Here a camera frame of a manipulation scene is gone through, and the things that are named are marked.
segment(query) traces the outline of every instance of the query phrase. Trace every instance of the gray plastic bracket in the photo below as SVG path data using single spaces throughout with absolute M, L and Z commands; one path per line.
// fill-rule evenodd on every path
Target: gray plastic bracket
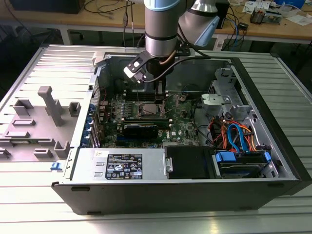
M 67 158 L 68 153 L 70 151 L 70 144 L 69 142 L 65 142 L 64 148 L 60 145 L 60 142 L 57 141 L 57 143 L 54 146 L 54 151 L 58 155 L 59 158 Z
M 54 146 L 55 140 L 53 138 L 49 140 L 39 140 L 38 143 L 40 146 Z
M 36 122 L 30 118 L 30 119 L 15 119 L 12 122 L 13 126 L 19 127 L 19 126 L 34 126 Z
M 14 147 L 14 144 L 11 143 L 11 141 L 8 140 L 0 140 L 0 147 Z
M 71 102 L 69 103 L 68 110 L 71 117 L 78 117 L 80 113 L 80 103 L 79 102 Z
M 62 118 L 59 113 L 59 109 L 52 98 L 52 88 L 51 86 L 41 86 L 38 90 L 38 95 L 43 98 L 45 105 L 55 123 L 55 126 L 62 126 Z
M 29 132 L 14 132 L 14 131 L 8 131 L 4 137 L 15 137 L 15 138 L 29 138 L 30 134 Z
M 0 158 L 9 158 L 10 152 L 8 152 L 6 149 L 0 149 Z
M 37 158 L 53 157 L 53 154 L 52 154 L 52 152 L 51 152 L 50 149 L 43 149 L 43 148 L 35 149 L 34 155 L 35 155 Z
M 55 105 L 56 105 L 56 107 L 57 107 L 57 109 L 58 109 L 58 112 L 59 112 L 59 114 L 61 115 L 62 112 L 63 112 L 63 108 L 62 108 L 62 106 L 60 105 L 60 102 L 59 102 L 58 99 L 56 99 L 56 100 L 54 100 L 54 101 L 55 101 Z M 47 107 L 45 107 L 45 111 L 47 112 L 48 116 L 51 116 L 51 115 L 50 115 L 50 112 L 49 112 L 49 110 L 48 110 Z
M 34 107 L 28 99 L 18 99 L 13 108 L 19 117 L 28 117 L 29 113 L 27 109 L 33 109 Z

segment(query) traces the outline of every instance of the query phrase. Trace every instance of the side panel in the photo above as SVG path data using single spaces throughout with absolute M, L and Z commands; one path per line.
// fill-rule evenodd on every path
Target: side panel
M 296 178 L 302 181 L 300 183 L 300 186 L 292 189 L 287 193 L 287 195 L 293 195 L 302 190 L 303 188 L 307 187 L 308 185 L 310 185 L 312 179 L 307 170 L 305 169 L 304 165 L 302 164 L 301 160 L 299 159 L 297 153 L 293 149 L 292 145 L 288 141 L 287 137 L 285 136 L 284 132 L 282 131 L 281 127 L 277 123 L 272 112 L 268 108 L 266 102 L 259 93 L 258 89 L 256 88 L 254 82 L 250 78 L 248 72 L 244 68 L 241 61 L 238 58 L 234 58 L 232 59 L 232 61 L 240 78 L 242 79 L 243 82 L 242 85 L 244 85 L 246 87 L 247 92 L 251 94 L 252 101 L 257 107 L 258 112 L 263 118 L 263 121 L 265 122 L 267 128 L 269 129 L 283 157 L 287 161 L 287 164 L 291 168 L 292 173 L 296 176 Z
M 76 214 L 256 210 L 298 182 L 59 185 L 52 188 Z

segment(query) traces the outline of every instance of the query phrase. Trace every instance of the circuit board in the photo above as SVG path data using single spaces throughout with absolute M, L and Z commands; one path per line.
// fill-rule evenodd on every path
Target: circuit board
M 169 145 L 199 145 L 192 122 L 192 99 L 185 94 L 169 94 L 162 104 L 150 101 L 129 101 L 116 95 L 104 107 L 102 124 L 105 138 L 102 148 L 163 148 Z M 127 139 L 126 124 L 145 121 L 159 127 L 156 138 Z

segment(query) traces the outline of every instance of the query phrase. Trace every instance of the black box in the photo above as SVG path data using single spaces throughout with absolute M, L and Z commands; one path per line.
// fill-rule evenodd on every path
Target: black box
M 85 0 L 10 0 L 16 11 L 43 11 L 78 14 Z
M 224 20 L 226 18 L 226 14 L 228 13 L 230 3 L 228 0 L 216 0 L 215 6 L 218 9 L 217 15 L 220 17 L 217 29 L 221 29 L 224 24 Z

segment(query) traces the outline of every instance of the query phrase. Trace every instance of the warning label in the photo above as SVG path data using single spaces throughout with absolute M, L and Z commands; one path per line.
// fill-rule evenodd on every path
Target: warning label
M 142 179 L 142 155 L 108 155 L 106 179 Z

